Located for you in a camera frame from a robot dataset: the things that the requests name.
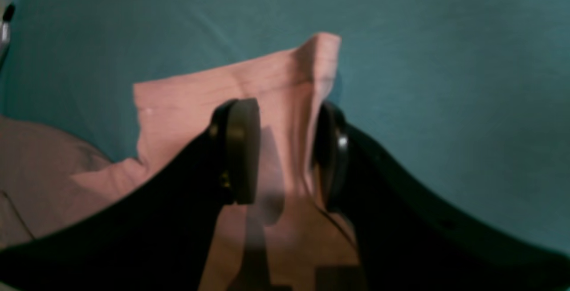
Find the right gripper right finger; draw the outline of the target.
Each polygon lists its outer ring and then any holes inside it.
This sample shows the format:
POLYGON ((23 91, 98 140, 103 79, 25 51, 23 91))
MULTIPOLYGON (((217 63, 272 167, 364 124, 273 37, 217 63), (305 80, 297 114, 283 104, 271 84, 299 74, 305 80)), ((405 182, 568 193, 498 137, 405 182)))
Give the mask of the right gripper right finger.
POLYGON ((331 102, 315 161, 324 208, 352 226, 371 291, 566 291, 569 258, 476 220, 429 191, 331 102))

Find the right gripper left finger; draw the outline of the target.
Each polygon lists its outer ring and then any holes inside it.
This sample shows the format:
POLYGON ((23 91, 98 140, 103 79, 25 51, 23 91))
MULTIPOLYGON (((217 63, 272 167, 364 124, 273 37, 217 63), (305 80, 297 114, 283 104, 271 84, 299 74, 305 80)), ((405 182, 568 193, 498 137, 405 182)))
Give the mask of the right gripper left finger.
POLYGON ((232 99, 157 175, 73 226, 1 252, 20 291, 195 291, 226 205, 255 201, 255 98, 232 99))

